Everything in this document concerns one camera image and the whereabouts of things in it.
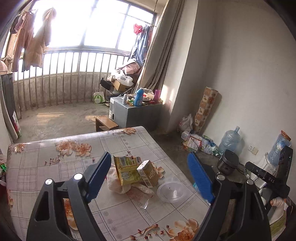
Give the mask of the white gloved right hand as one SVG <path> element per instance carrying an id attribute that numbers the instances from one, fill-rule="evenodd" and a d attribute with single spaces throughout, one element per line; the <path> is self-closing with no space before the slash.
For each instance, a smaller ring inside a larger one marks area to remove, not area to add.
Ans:
<path id="1" fill-rule="evenodd" d="M 270 201 L 271 204 L 271 217 L 269 218 L 269 224 L 272 225 L 276 221 L 280 220 L 284 212 L 287 209 L 287 204 L 281 197 L 276 197 Z"/>

